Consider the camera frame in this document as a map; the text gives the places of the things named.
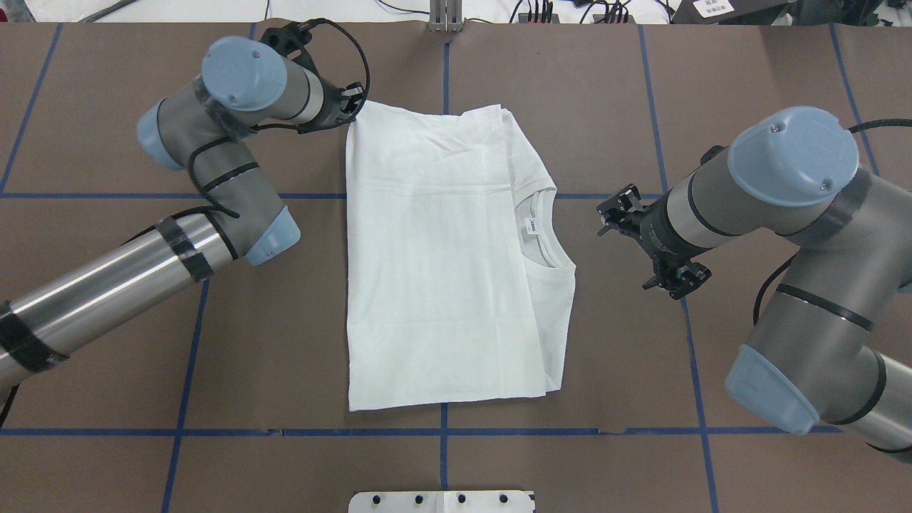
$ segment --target robotic arm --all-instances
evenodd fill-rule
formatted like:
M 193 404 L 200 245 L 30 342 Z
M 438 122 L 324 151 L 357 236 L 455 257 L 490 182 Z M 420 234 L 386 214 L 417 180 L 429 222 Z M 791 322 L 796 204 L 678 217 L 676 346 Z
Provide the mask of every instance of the robotic arm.
M 800 247 L 725 381 L 784 431 L 824 420 L 912 463 L 912 369 L 865 343 L 886 303 L 912 292 L 912 194 L 858 167 L 849 131 L 810 107 L 782 110 L 716 146 L 643 207 L 629 185 L 597 207 L 634 238 L 678 299 L 711 276 L 690 259 L 757 228 Z
M 355 44 L 368 73 L 364 88 L 339 89 L 319 76 L 305 48 L 319 25 Z M 202 74 L 137 126 L 143 149 L 167 168 L 187 169 L 210 205 L 165 217 L 94 262 L 0 303 L 0 390 L 53 368 L 238 257 L 256 266 L 294 245 L 300 231 L 244 139 L 266 128 L 341 126 L 354 119 L 369 85 L 357 41 L 322 18 L 270 28 L 262 42 L 223 37 L 212 44 Z M 285 123 L 256 124 L 265 119 Z

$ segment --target light blue joint cover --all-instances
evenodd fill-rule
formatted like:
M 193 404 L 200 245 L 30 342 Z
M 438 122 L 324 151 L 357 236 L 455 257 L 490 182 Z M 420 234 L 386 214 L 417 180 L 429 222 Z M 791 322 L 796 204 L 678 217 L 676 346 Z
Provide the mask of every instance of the light blue joint cover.
M 826 110 L 790 107 L 744 131 L 729 148 L 731 177 L 751 196 L 779 206 L 832 199 L 858 168 L 858 146 Z
M 183 166 L 176 163 L 168 154 L 168 150 L 165 149 L 165 143 L 161 141 L 161 134 L 159 133 L 159 107 L 161 107 L 163 101 L 164 99 L 160 99 L 155 104 L 155 107 L 146 111 L 140 118 L 140 122 L 136 123 L 136 138 L 140 140 L 142 149 L 151 158 L 155 159 L 155 162 L 168 169 L 179 171 L 183 169 Z
M 741 345 L 725 378 L 732 399 L 766 422 L 792 434 L 807 434 L 820 414 L 785 374 L 748 345 Z
M 301 240 L 301 229 L 288 212 L 288 206 L 279 212 L 266 231 L 256 241 L 254 247 L 244 255 L 248 262 L 259 266 L 266 260 L 275 257 Z
M 269 46 L 246 37 L 219 39 L 202 60 L 203 85 L 229 109 L 265 109 L 282 96 L 287 82 L 285 60 Z

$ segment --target grid line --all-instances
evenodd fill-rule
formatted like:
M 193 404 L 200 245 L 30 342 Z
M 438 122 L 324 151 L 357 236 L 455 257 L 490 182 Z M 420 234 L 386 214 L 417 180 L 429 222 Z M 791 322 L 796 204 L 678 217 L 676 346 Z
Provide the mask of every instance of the grid line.
M 646 79 L 646 93 L 649 102 L 649 114 L 652 116 L 652 131 L 656 144 L 656 158 L 658 159 L 658 175 L 662 182 L 662 192 L 668 192 L 668 176 L 665 171 L 665 159 L 662 151 L 662 140 L 658 130 L 658 115 L 656 113 L 656 99 L 652 89 L 652 77 L 649 72 L 649 56 L 646 46 L 646 32 L 642 25 L 637 25 L 639 33 L 639 48 L 643 58 L 643 74 Z M 716 480 L 712 471 L 712 454 L 710 452 L 710 436 L 706 429 L 706 415 L 703 412 L 703 394 L 700 389 L 700 371 L 697 365 L 697 352 L 693 346 L 693 332 L 690 328 L 690 312 L 687 300 L 681 300 L 684 312 L 684 322 L 687 328 L 687 343 L 690 352 L 690 377 L 693 381 L 693 395 L 697 406 L 697 420 L 700 423 L 700 441 L 703 447 L 703 465 L 706 468 L 706 482 L 710 492 L 710 506 L 712 513 L 719 513 L 719 498 L 716 494 Z
M 858 112 L 858 105 L 855 103 L 855 94 L 852 93 L 852 85 L 849 84 L 848 73 L 845 72 L 845 63 L 843 62 L 843 52 L 839 48 L 839 37 L 836 36 L 836 25 L 832 22 L 830 23 L 830 39 L 833 40 L 833 51 L 836 54 L 836 62 L 839 64 L 839 74 L 843 77 L 843 87 L 845 87 L 845 95 L 849 98 L 849 106 L 852 107 L 852 115 L 855 116 L 855 124 L 860 125 L 861 114 Z M 880 171 L 877 169 L 877 161 L 874 159 L 874 152 L 871 151 L 871 143 L 867 140 L 867 133 L 861 131 L 861 142 L 865 146 L 865 153 L 867 153 L 867 159 L 871 162 L 871 168 L 875 175 L 880 176 Z
M 193 338 L 190 344 L 190 357 L 187 360 L 187 373 L 183 380 L 181 393 L 181 409 L 177 417 L 177 429 L 174 431 L 174 446 L 171 449 L 171 463 L 168 466 L 168 479 L 165 482 L 164 499 L 161 502 L 161 513 L 168 513 L 171 507 L 171 492 L 174 489 L 174 478 L 177 476 L 177 463 L 181 457 L 181 440 L 183 427 L 187 419 L 187 405 L 190 402 L 190 389 L 193 383 L 193 371 L 196 367 L 196 354 L 200 348 L 200 335 L 202 334 L 202 313 L 206 308 L 206 299 L 209 296 L 209 280 L 202 282 L 200 291 L 200 305 L 196 310 L 196 324 L 193 327 Z
M 712 435 L 789 434 L 771 425 L 708 426 Z M 265 436 L 288 437 L 375 437 L 375 436 L 434 436 L 443 432 L 437 427 L 390 428 L 288 428 L 288 429 L 121 429 L 105 427 L 7 427 L 0 429 L 0 436 L 116 436 L 116 437 L 181 437 L 243 438 Z M 596 427 L 447 427 L 447 436 L 699 436 L 700 427 L 630 427 L 620 432 L 602 431 Z M 817 425 L 810 434 L 841 434 L 834 425 Z
M 251 24 L 250 38 L 253 38 L 256 23 Z M 62 24 L 57 25 L 54 38 L 48 50 L 41 74 L 36 82 L 32 98 L 26 108 L 26 115 L 23 118 L 19 133 L 16 137 L 13 151 L 7 162 L 4 175 L 0 180 L 0 198 L 16 199 L 202 199 L 196 193 L 4 193 L 6 182 L 11 173 L 13 160 L 16 156 L 19 143 L 21 142 L 31 111 L 36 102 L 38 91 L 47 73 L 51 56 L 57 44 Z M 663 191 L 668 190 L 668 178 L 665 171 L 663 152 L 661 149 L 661 140 L 658 131 L 658 116 L 654 101 L 651 78 L 649 76 L 648 55 L 646 47 L 645 33 L 642 26 L 638 27 L 640 47 L 643 58 L 643 67 L 646 77 L 646 86 L 650 114 L 652 117 L 652 128 L 655 138 L 658 169 L 662 183 Z M 838 46 L 834 26 L 830 25 L 831 36 L 834 43 L 836 57 L 839 62 L 839 68 L 843 76 L 843 81 L 849 102 L 852 106 L 855 119 L 861 122 L 857 107 L 855 105 L 854 95 L 849 85 L 848 77 L 845 73 L 845 66 L 842 55 Z M 443 113 L 450 113 L 449 106 L 449 74 L 450 74 L 450 46 L 451 42 L 444 45 L 444 70 L 443 70 Z M 873 153 L 871 152 L 865 134 L 862 132 L 865 149 L 871 159 L 874 172 L 877 173 L 876 163 Z M 283 199 L 323 199 L 323 200 L 345 200 L 345 193 L 285 193 L 279 194 Z M 558 194 L 558 199 L 565 200 L 601 200 L 609 194 Z M 659 194 L 643 194 L 644 199 L 655 200 Z M 449 405 L 442 403 L 440 405 L 440 428 L 387 428 L 387 429 L 184 429 L 187 406 L 192 387 L 193 370 L 195 367 L 199 339 L 202 331 L 202 315 L 208 295 L 209 282 L 204 282 L 200 297 L 200 304 L 197 312 L 197 321 L 194 328 L 191 354 L 188 361 L 187 373 L 185 376 L 184 388 L 181 395 L 181 409 L 179 411 L 178 423 L 175 429 L 119 429 L 119 428 L 6 428 L 0 429 L 0 436 L 155 436 L 155 437 L 173 437 L 174 446 L 171 452 L 171 464 L 169 466 L 168 482 L 163 499 L 162 511 L 167 512 L 170 507 L 171 492 L 173 490 L 174 479 L 176 477 L 177 463 L 180 456 L 181 440 L 184 437 L 264 437 L 264 436 L 288 436 L 288 437 L 357 437 L 357 436 L 435 436 L 440 438 L 440 486 L 441 489 L 448 489 L 448 437 L 449 436 L 699 436 L 703 443 L 703 453 L 707 475 L 710 486 L 710 502 L 714 512 L 718 512 L 718 500 L 714 478 L 711 468 L 711 456 L 709 448 L 709 435 L 745 435 L 745 434 L 785 434 L 784 431 L 771 426 L 715 426 L 706 425 L 705 414 L 703 412 L 702 398 L 700 394 L 700 378 L 697 365 L 697 356 L 694 350 L 692 330 L 690 326 L 689 310 L 686 300 L 682 300 L 685 321 L 688 332 L 688 344 L 690 350 L 690 365 L 692 379 L 695 390 L 695 398 L 698 409 L 699 426 L 697 427 L 636 427 L 629 428 L 623 432 L 605 432 L 597 428 L 452 428 L 449 427 Z M 841 430 L 834 426 L 816 426 L 811 430 L 812 434 L 840 434 Z
M 9 158 L 6 160 L 6 167 L 3 171 L 3 177 L 0 178 L 0 193 L 6 188 L 6 181 L 9 180 L 9 175 L 13 171 L 13 162 L 16 161 L 16 154 L 19 152 L 19 144 L 22 143 L 23 137 L 26 135 L 26 127 L 28 126 L 28 120 L 32 117 L 32 109 L 35 107 L 35 103 L 38 100 L 38 92 L 41 90 L 41 85 L 45 81 L 45 76 L 47 75 L 47 68 L 51 64 L 51 58 L 54 56 L 54 50 L 57 48 L 57 41 L 60 39 L 60 32 L 63 30 L 63 24 L 58 23 L 57 29 L 54 30 L 54 37 L 51 39 L 51 44 L 47 48 L 47 55 L 45 55 L 45 62 L 41 66 L 41 72 L 38 73 L 38 80 L 35 81 L 35 88 L 32 89 L 32 96 L 28 99 L 28 105 L 26 106 L 26 113 L 22 116 L 22 123 L 19 124 L 19 132 L 16 133 L 16 139 L 13 141 L 13 148 L 9 152 Z

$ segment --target black tape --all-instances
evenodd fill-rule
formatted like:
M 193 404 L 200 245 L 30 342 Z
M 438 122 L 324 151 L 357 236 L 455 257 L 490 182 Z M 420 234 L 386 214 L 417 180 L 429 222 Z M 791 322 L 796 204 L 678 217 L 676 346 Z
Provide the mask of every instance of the black tape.
M 862 406 L 861 410 L 858 410 L 851 417 L 841 421 L 831 422 L 830 424 L 846 425 L 859 421 L 865 415 L 870 414 L 871 410 L 880 402 L 880 397 L 884 394 L 884 389 L 886 388 L 886 363 L 884 362 L 884 357 L 881 356 L 879 352 L 874 351 L 874 355 L 877 357 L 877 385 L 874 388 L 874 393 L 871 394 L 871 398 L 867 400 L 867 403 Z
M 690 204 L 690 211 L 693 212 L 693 216 L 696 217 L 698 221 L 700 221 L 700 224 L 703 225 L 703 227 L 713 233 L 719 234 L 721 236 L 736 237 L 737 235 L 735 234 L 723 232 L 719 228 L 711 225 L 709 221 L 703 218 L 703 215 L 700 213 L 700 211 L 697 210 L 697 204 L 693 202 L 693 181 L 695 178 L 696 176 L 691 178 L 687 184 L 687 202 Z
M 793 234 L 779 234 L 798 246 L 820 244 L 836 235 L 852 222 L 855 214 L 867 198 L 871 189 L 871 173 L 864 169 L 855 172 L 855 177 L 813 222 Z
M 212 227 L 215 228 L 215 232 L 217 234 L 219 234 L 219 237 L 222 238 L 222 242 L 224 242 L 225 247 L 228 248 L 228 253 L 231 253 L 231 260 L 237 260 L 238 259 L 237 250 L 234 249 L 234 244 L 231 243 L 231 239 L 228 238 L 228 234 L 225 233 L 224 228 L 222 228 L 222 225 L 219 225 L 218 220 L 215 219 L 214 215 L 212 215 L 212 210 L 207 210 L 207 211 L 203 212 L 203 215 L 205 215 L 206 219 L 208 219 L 209 222 L 212 223 Z
M 252 169 L 256 169 L 256 168 L 258 168 L 258 167 L 260 167 L 260 164 L 258 164 L 258 163 L 256 163 L 256 162 L 248 162 L 248 163 L 246 163 L 246 164 L 244 164 L 244 165 L 237 166 L 237 167 L 235 167 L 234 169 L 232 169 L 231 171 L 229 171 L 228 173 L 225 173 L 225 174 L 223 174 L 222 176 L 219 176 L 218 178 L 216 178 L 216 179 L 212 180 L 211 182 L 207 183 L 206 185 L 204 185 L 204 186 L 202 187 L 202 189 L 203 189 L 205 192 L 208 193 L 208 192 L 210 192 L 212 189 L 214 189 L 214 188 L 218 187 L 219 185 L 221 185 L 221 184 L 223 184 L 223 183 L 225 183 L 225 182 L 231 180 L 232 178 L 237 178 L 238 176 L 240 176 L 240 175 L 242 175 L 242 174 L 244 174 L 244 173 L 247 173 L 248 171 L 250 171 L 250 170 L 252 170 Z
M 256 133 L 250 130 L 250 127 L 238 121 L 228 111 L 227 107 L 213 98 L 199 77 L 193 81 L 193 95 L 196 96 L 197 101 L 202 105 L 202 109 L 209 115 L 209 119 L 222 128 L 233 141 L 243 141 Z
M 810 303 L 818 308 L 824 309 L 824 310 L 832 313 L 835 316 L 848 320 L 849 322 L 851 322 L 865 330 L 871 331 L 874 329 L 874 322 L 871 321 L 870 319 L 868 319 L 860 314 L 857 314 L 850 309 L 837 305 L 837 304 L 833 303 L 833 301 L 830 301 L 830 300 L 821 298 L 820 296 L 817 296 L 815 294 L 812 294 L 812 293 L 808 292 L 807 290 L 801 290 L 798 287 L 792 287 L 791 285 L 786 285 L 786 284 L 782 283 L 782 284 L 780 284 L 779 287 L 776 288 L 776 292 L 782 292 L 783 294 L 792 296 L 793 298 L 798 298 L 801 301 Z
M 9 301 L 0 303 L 0 346 L 19 365 L 34 373 L 57 367 L 69 358 L 36 337 L 32 329 L 13 313 Z
M 155 229 L 164 237 L 171 251 L 181 260 L 194 280 L 203 281 L 214 274 L 206 256 L 193 246 L 193 242 L 173 217 L 165 217 L 155 225 Z

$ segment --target barcode sticker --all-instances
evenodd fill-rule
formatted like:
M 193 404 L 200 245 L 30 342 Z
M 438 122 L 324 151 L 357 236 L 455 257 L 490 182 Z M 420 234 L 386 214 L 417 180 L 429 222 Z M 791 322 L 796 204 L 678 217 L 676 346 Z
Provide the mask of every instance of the barcode sticker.
M 735 8 L 729 4 L 729 0 L 696 0 L 693 6 L 697 8 L 700 16 L 705 18 L 733 13 Z

